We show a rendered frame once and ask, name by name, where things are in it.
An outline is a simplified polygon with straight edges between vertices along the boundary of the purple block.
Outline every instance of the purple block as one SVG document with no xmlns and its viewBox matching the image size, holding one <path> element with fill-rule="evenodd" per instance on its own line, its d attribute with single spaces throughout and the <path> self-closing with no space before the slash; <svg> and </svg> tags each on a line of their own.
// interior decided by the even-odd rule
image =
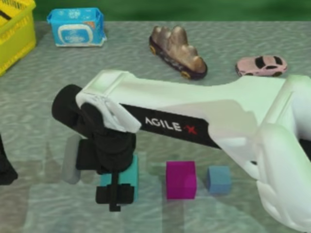
<svg viewBox="0 0 311 233">
<path fill-rule="evenodd" d="M 194 161 L 166 162 L 167 199 L 194 199 L 196 186 Z"/>
</svg>

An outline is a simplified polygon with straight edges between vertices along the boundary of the green background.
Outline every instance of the green background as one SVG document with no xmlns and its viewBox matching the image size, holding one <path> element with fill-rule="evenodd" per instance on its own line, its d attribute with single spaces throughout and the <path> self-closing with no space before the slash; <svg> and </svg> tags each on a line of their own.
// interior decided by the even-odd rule
<svg viewBox="0 0 311 233">
<path fill-rule="evenodd" d="M 54 8 L 99 7 L 107 21 L 304 21 L 311 0 L 35 0 L 35 20 Z"/>
</svg>

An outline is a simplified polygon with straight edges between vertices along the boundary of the plastic basket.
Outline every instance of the plastic basket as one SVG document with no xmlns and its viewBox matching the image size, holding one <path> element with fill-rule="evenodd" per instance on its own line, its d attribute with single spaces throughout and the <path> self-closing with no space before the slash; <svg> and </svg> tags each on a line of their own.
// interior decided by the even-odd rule
<svg viewBox="0 0 311 233">
<path fill-rule="evenodd" d="M 0 0 L 0 76 L 36 44 L 34 0 Z"/>
</svg>

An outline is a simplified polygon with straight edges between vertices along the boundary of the gray table surface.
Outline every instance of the gray table surface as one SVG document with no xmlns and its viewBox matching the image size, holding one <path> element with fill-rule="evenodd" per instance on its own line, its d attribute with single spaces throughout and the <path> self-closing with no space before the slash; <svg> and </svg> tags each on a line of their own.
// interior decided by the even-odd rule
<svg viewBox="0 0 311 233">
<path fill-rule="evenodd" d="M 155 25 L 184 26 L 189 41 L 209 66 L 198 82 L 186 81 L 154 57 L 148 36 Z M 20 178 L 0 187 L 1 233 L 290 233 L 262 208 L 255 181 L 224 152 L 146 132 L 138 133 L 140 188 L 137 203 L 121 213 L 95 203 L 99 176 L 60 180 L 66 139 L 74 132 L 51 117 L 51 103 L 65 85 L 85 85 L 102 69 L 128 70 L 137 77 L 197 85 L 237 80 L 243 56 L 280 54 L 288 74 L 311 74 L 309 22 L 108 22 L 102 48 L 56 48 L 50 27 L 36 24 L 34 51 L 0 77 L 0 131 Z M 165 161 L 194 160 L 195 200 L 166 201 Z M 229 166 L 229 195 L 212 197 L 205 188 L 209 165 Z"/>
</svg>

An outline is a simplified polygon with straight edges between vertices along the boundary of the blue cube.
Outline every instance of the blue cube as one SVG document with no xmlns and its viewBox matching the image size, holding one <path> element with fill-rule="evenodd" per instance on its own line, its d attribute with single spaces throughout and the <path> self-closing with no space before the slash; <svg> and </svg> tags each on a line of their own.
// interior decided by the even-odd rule
<svg viewBox="0 0 311 233">
<path fill-rule="evenodd" d="M 207 188 L 210 194 L 228 194 L 231 190 L 231 176 L 228 166 L 210 166 L 207 170 Z"/>
<path fill-rule="evenodd" d="M 104 15 L 98 8 L 54 9 L 47 17 L 56 46 L 102 46 L 106 40 Z"/>
<path fill-rule="evenodd" d="M 100 186 L 107 186 L 111 184 L 111 174 L 101 175 Z M 129 183 L 134 187 L 134 201 L 138 199 L 138 157 L 133 156 L 133 162 L 130 167 L 119 174 L 119 184 Z"/>
</svg>

